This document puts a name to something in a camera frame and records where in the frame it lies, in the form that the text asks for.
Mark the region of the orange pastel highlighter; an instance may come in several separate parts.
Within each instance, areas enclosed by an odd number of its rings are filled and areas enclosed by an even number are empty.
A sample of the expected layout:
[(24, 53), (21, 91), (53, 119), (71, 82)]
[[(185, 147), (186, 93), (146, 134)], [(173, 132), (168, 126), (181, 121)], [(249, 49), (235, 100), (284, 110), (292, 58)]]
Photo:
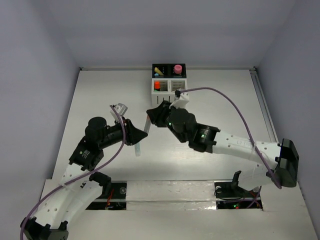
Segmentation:
[(144, 125), (144, 132), (148, 134), (150, 131), (150, 127), (151, 127), (151, 120), (149, 117), (147, 117)]

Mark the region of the black orange capped highlighter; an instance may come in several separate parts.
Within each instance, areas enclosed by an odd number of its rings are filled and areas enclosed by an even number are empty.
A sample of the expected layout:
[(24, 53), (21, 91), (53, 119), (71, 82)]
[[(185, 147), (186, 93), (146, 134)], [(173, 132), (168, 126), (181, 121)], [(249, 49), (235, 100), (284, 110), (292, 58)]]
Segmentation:
[(159, 81), (154, 82), (154, 91), (159, 92), (161, 90), (161, 83)]

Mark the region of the yellow pastel highlighter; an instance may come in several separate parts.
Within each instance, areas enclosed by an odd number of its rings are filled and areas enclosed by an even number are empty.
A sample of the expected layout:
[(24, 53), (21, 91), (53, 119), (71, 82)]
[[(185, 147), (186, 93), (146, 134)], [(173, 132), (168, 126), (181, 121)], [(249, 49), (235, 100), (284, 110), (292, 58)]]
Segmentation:
[(160, 71), (157, 67), (154, 68), (154, 72), (157, 73), (159, 76), (163, 76), (164, 74)]

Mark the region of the pink capped glue bottle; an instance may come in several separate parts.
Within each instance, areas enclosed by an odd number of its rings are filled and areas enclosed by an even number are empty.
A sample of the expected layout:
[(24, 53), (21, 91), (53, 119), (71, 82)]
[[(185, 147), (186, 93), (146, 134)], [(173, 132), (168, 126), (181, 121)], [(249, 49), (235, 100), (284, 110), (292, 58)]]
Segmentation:
[(176, 75), (181, 75), (183, 71), (183, 67), (180, 64), (176, 64), (173, 68), (173, 71)]

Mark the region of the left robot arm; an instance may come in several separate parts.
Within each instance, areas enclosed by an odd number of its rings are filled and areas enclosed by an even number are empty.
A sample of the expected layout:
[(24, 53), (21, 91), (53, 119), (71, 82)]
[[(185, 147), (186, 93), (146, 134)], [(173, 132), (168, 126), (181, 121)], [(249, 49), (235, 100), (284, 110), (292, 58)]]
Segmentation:
[(45, 195), (20, 224), (20, 239), (66, 240), (70, 224), (98, 197), (110, 195), (111, 177), (101, 173), (98, 163), (104, 149), (120, 143), (132, 146), (148, 134), (130, 119), (116, 115), (109, 126), (103, 117), (89, 120), (59, 185)]

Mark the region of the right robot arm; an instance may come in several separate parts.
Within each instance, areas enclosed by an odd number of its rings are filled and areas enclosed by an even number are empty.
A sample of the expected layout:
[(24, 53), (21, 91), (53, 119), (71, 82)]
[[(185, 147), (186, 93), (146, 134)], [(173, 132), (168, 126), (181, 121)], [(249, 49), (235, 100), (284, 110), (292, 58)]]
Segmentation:
[(194, 114), (171, 106), (166, 100), (158, 107), (148, 109), (146, 114), (151, 124), (168, 128), (181, 143), (187, 143), (196, 152), (228, 155), (254, 162), (253, 169), (234, 173), (230, 190), (235, 196), (271, 183), (285, 188), (297, 185), (299, 154), (290, 139), (284, 138), (281, 143), (252, 143), (217, 127), (198, 123)]

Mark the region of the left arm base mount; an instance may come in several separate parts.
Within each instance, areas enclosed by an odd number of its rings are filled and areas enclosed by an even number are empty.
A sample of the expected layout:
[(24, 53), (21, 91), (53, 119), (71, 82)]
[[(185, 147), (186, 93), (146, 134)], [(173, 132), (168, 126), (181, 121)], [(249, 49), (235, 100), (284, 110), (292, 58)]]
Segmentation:
[(102, 187), (102, 193), (86, 210), (122, 211), (127, 209), (126, 181), (112, 181), (111, 177), (101, 172), (93, 173), (89, 180), (98, 182), (99, 186)]

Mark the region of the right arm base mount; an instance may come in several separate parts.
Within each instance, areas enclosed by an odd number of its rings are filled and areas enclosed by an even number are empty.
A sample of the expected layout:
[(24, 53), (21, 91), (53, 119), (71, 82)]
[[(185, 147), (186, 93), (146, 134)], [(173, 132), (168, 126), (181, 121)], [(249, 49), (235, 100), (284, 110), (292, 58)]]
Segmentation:
[(239, 177), (242, 172), (236, 171), (231, 181), (214, 183), (214, 196), (218, 210), (263, 209), (260, 191), (245, 190), (239, 187)]

